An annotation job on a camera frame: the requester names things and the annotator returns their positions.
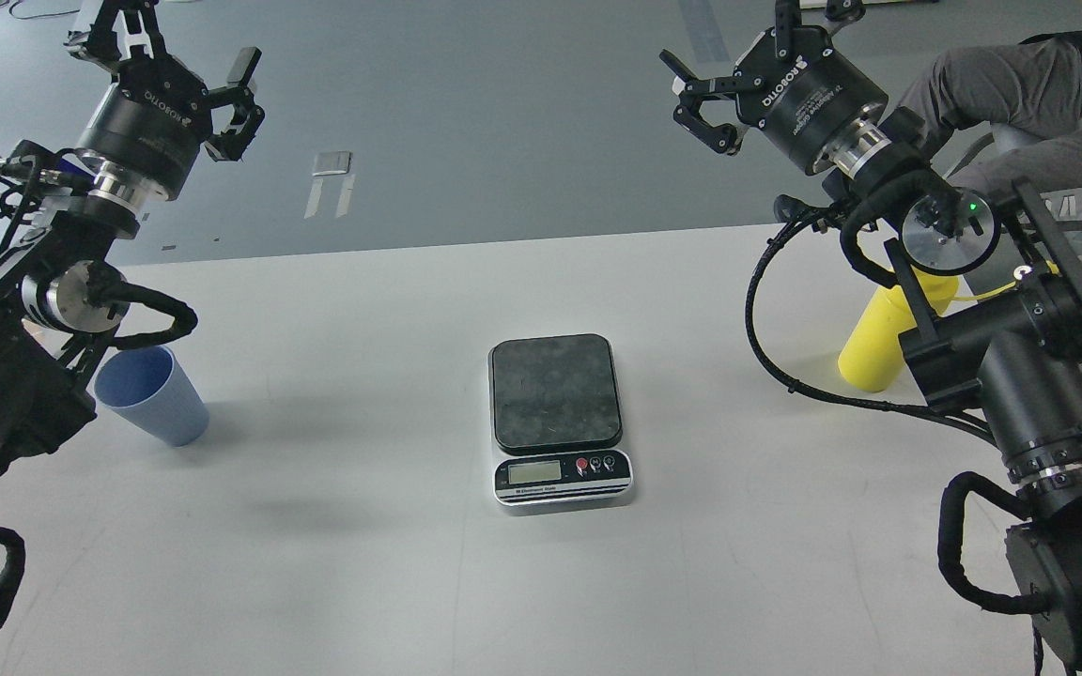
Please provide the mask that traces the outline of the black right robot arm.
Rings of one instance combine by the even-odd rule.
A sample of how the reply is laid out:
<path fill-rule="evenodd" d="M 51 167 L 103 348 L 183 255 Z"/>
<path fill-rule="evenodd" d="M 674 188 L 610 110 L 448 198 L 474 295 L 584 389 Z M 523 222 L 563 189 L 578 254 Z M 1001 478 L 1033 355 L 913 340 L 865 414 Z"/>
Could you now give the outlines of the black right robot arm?
<path fill-rule="evenodd" d="M 833 47 L 863 16 L 830 1 L 826 24 L 778 1 L 776 21 L 730 76 L 697 77 L 677 55 L 673 120 L 733 155 L 756 129 L 807 175 L 828 172 L 832 204 L 790 202 L 751 275 L 745 317 L 774 255 L 804 228 L 836 228 L 854 271 L 901 291 L 899 333 L 923 406 L 859 401 L 787 376 L 747 327 L 752 352 L 787 390 L 946 424 L 1000 450 L 1012 491 L 976 472 L 945 488 L 937 566 L 984 611 L 1029 617 L 1034 647 L 1082 671 L 1082 264 L 1026 181 L 986 197 L 956 190 L 920 155 L 906 108 Z"/>

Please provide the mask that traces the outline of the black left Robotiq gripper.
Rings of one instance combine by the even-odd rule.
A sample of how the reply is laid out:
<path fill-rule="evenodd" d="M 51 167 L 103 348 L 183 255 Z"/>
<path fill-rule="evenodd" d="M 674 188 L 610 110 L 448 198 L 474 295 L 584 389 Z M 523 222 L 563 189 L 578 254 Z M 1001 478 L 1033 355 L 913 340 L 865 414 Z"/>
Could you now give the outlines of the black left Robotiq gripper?
<path fill-rule="evenodd" d="M 123 165 L 149 180 L 163 200 L 175 201 L 211 133 L 209 110 L 232 108 L 229 123 L 204 142 L 212 160 L 240 161 L 255 140 L 265 121 L 253 85 L 262 52 L 245 47 L 224 85 L 206 94 L 202 78 L 168 56 L 158 6 L 158 1 L 82 1 L 65 51 L 116 72 L 74 146 L 79 158 L 95 170 L 105 162 Z"/>

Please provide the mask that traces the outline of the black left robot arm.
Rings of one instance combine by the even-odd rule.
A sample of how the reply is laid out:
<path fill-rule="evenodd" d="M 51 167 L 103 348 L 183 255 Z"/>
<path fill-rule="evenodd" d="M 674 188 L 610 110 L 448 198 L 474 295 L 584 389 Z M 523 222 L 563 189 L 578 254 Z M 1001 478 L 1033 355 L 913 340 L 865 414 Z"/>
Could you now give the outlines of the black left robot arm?
<path fill-rule="evenodd" d="M 198 154 L 240 160 L 266 118 L 258 47 L 209 88 L 167 50 L 155 1 L 85 1 L 65 47 L 111 82 L 70 148 L 22 140 L 0 155 L 0 476 L 94 420 L 87 388 L 106 352 L 196 329 L 188 304 L 126 281 L 107 255 L 147 200 L 176 200 Z"/>

